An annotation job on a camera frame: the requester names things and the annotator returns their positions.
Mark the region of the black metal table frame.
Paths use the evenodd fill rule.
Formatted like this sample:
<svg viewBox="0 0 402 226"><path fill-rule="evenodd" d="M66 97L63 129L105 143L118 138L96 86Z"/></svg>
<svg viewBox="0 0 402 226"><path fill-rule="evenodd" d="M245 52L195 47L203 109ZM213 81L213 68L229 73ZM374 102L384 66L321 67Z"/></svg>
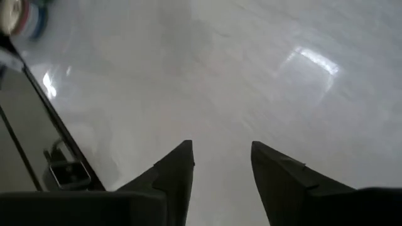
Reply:
<svg viewBox="0 0 402 226"><path fill-rule="evenodd" d="M105 191L103 184L101 183L100 179L88 163L87 159L81 152L80 148L78 147L77 143L74 141L71 134L67 131L65 124L62 122L60 116L57 114L56 110L48 100L48 97L45 95L44 91L42 91L39 83L35 80L31 70L26 66L25 61L21 59L21 55L16 51L14 45L11 43L10 39L2 34L0 34L0 47L5 48L7 51L10 51L13 55L16 55L18 60L21 60L24 63L23 66L23 73L26 75L27 79L29 80L30 84L33 86L36 94L39 96L42 104L45 107L46 113L50 117L52 124L55 126L58 134L61 137L61 140L67 145L67 149L72 154L72 156L77 159L81 160L84 164L86 170L88 171L91 182L89 188L91 190L97 191Z"/></svg>

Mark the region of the black metal clamp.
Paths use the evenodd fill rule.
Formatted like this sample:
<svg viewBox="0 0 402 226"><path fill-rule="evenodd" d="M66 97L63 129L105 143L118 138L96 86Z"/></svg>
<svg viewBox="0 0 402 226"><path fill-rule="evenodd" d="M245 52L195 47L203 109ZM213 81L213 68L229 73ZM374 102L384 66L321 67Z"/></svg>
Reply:
<svg viewBox="0 0 402 226"><path fill-rule="evenodd" d="M62 152L61 139L57 139L50 150L45 149L43 155L46 167L43 181L48 191L77 191L88 190L92 178L80 159L69 161Z"/></svg>

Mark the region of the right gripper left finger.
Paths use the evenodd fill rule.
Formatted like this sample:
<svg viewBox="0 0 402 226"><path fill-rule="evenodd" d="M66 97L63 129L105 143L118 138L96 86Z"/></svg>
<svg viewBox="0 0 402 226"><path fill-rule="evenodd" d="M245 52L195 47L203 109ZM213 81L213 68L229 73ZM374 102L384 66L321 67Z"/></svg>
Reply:
<svg viewBox="0 0 402 226"><path fill-rule="evenodd" d="M0 226L185 226L194 166L184 140L116 191L0 193Z"/></svg>

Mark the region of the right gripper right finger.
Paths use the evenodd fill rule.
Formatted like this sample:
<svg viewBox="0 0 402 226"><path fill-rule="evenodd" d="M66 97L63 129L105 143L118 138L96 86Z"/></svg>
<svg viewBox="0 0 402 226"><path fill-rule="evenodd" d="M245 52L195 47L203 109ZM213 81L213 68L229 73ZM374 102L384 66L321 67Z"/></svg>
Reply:
<svg viewBox="0 0 402 226"><path fill-rule="evenodd" d="M251 163L270 226L402 226L402 188L355 189L260 141Z"/></svg>

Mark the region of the Wild Planet salmon can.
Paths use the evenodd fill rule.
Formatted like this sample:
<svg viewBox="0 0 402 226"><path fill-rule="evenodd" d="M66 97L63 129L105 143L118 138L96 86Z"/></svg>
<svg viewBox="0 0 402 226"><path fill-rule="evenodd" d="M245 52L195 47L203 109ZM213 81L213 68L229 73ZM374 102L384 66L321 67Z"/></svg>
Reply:
<svg viewBox="0 0 402 226"><path fill-rule="evenodd" d="M0 32L6 36L37 40L47 21L47 6L41 1L0 0Z"/></svg>

